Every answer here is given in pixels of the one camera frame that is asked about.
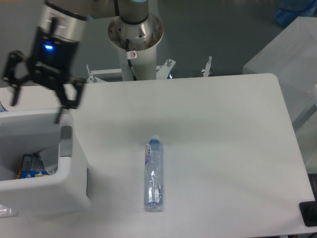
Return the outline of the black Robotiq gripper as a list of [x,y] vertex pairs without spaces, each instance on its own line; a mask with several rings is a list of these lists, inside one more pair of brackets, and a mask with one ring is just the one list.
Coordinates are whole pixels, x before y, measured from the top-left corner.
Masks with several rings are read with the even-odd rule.
[[[19,50],[8,54],[2,80],[12,89],[13,96],[10,105],[15,106],[17,104],[21,86],[28,81],[32,80],[37,84],[52,88],[49,77],[59,76],[59,74],[45,70],[44,66],[57,70],[62,75],[69,76],[70,67],[78,47],[79,42],[55,35],[50,36],[48,31],[38,27],[29,58]],[[16,77],[16,69],[20,63],[27,65],[29,73],[18,78]],[[63,84],[58,81],[55,82],[54,90],[61,104],[54,120],[55,124],[59,124],[63,110],[77,109],[81,102],[86,79],[76,77],[70,77],[69,79],[76,91],[74,100],[68,99]]]

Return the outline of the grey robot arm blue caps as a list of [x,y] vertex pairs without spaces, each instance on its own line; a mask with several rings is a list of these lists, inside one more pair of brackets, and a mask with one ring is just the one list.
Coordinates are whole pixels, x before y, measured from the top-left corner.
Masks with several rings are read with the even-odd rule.
[[149,12],[148,1],[46,0],[30,54],[10,52],[2,71],[2,80],[12,90],[12,106],[29,81],[54,91],[61,111],[79,106],[86,80],[72,76],[70,69],[89,18],[111,18],[108,36],[123,52],[123,80],[157,78],[157,58],[142,56],[156,48],[163,34],[160,20]]

